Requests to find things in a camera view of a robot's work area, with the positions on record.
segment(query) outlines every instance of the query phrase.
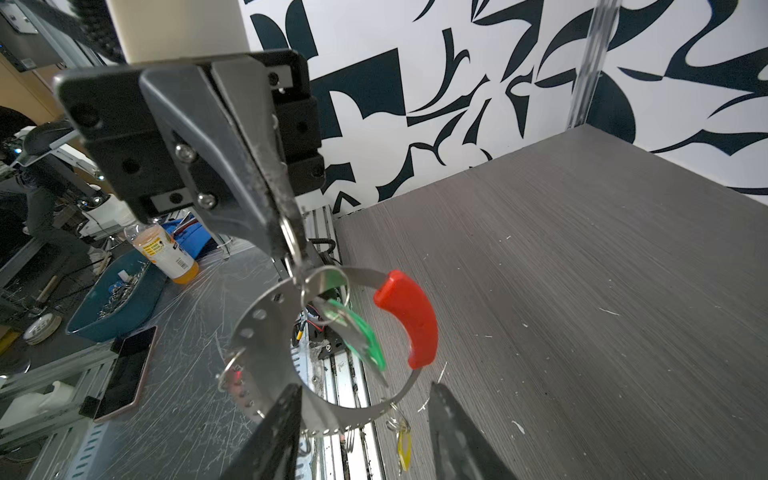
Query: yellow key tag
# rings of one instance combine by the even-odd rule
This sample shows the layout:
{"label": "yellow key tag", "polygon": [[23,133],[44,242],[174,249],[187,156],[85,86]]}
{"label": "yellow key tag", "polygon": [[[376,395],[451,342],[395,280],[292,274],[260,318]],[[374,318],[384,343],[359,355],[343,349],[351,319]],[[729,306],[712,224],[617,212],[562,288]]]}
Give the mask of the yellow key tag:
{"label": "yellow key tag", "polygon": [[400,473],[407,472],[411,468],[411,429],[405,422],[401,423],[397,431],[397,457],[400,460]]}

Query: wire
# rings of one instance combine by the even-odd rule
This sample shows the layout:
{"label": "wire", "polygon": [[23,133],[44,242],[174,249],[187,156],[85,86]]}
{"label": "wire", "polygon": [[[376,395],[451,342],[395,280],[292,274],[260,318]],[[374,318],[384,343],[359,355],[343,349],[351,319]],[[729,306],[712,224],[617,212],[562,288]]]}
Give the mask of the wire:
{"label": "wire", "polygon": [[317,309],[314,306],[312,306],[311,304],[307,303],[306,308],[307,309],[312,309],[312,311],[315,313],[315,316],[318,317],[318,318],[320,317],[320,312],[318,312]]}
{"label": "wire", "polygon": [[312,245],[328,245],[328,250],[323,253],[330,255],[336,249],[336,241],[333,238],[310,238]]}

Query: keychain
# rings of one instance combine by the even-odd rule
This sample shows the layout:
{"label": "keychain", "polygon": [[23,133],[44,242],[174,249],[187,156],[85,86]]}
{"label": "keychain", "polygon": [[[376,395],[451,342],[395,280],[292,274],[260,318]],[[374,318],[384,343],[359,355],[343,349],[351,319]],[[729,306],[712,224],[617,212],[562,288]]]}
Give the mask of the keychain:
{"label": "keychain", "polygon": [[[370,364],[368,370],[381,375],[386,364],[376,336],[362,318],[346,308],[350,287],[366,286],[375,291],[375,305],[391,313],[408,333],[411,375],[392,398],[376,405],[346,408],[326,401],[308,388],[302,389],[301,402],[304,435],[335,435],[359,429],[399,402],[413,387],[422,368],[435,360],[438,344],[435,311],[421,287],[398,270],[383,273],[350,266],[309,267],[301,257],[295,233],[287,220],[281,219],[281,227],[290,251],[286,267],[292,276],[266,291],[238,321],[230,339],[230,351],[236,356],[220,374],[220,388],[229,392],[246,416],[259,422],[286,387],[302,385],[293,367],[290,339],[296,318],[308,302],[318,310],[326,310],[326,317],[334,316],[334,323],[338,323],[334,329],[344,330],[346,335],[339,334],[363,362]],[[346,287],[343,303],[318,298],[342,286]],[[410,426],[405,417],[398,426],[398,451],[405,471],[410,465]]]}
{"label": "keychain", "polygon": [[407,472],[411,468],[411,424],[408,423],[406,416],[400,412],[394,403],[389,405],[400,415],[400,419],[390,416],[385,425],[390,432],[397,434],[398,475],[402,475],[403,472]]}
{"label": "keychain", "polygon": [[382,372],[386,369],[386,361],[379,340],[371,326],[358,314],[336,300],[316,298],[313,305],[328,323],[333,323],[333,330],[339,334],[352,353],[360,358],[368,372],[373,372],[381,383],[389,388]]}

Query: screw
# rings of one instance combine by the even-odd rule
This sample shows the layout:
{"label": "screw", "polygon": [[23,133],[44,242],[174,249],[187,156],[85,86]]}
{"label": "screw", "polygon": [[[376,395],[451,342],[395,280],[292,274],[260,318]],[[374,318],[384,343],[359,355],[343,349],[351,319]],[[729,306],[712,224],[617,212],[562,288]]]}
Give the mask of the screw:
{"label": "screw", "polygon": [[176,146],[176,158],[185,164],[191,164],[197,159],[197,152],[187,144],[178,144]]}
{"label": "screw", "polygon": [[210,210],[216,206],[216,197],[211,194],[197,194],[197,204],[205,210]]}

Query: grey laminate board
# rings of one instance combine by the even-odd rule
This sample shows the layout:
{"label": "grey laminate board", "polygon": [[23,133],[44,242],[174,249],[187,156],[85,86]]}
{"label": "grey laminate board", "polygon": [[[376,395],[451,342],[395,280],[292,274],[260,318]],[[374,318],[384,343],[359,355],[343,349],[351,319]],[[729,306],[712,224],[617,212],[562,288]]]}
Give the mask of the grey laminate board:
{"label": "grey laminate board", "polygon": [[[400,268],[435,305],[438,358],[400,405],[411,479],[434,478],[419,409],[446,363],[520,478],[768,478],[768,207],[585,126],[336,232],[345,263]],[[353,302],[399,388],[405,334]]]}

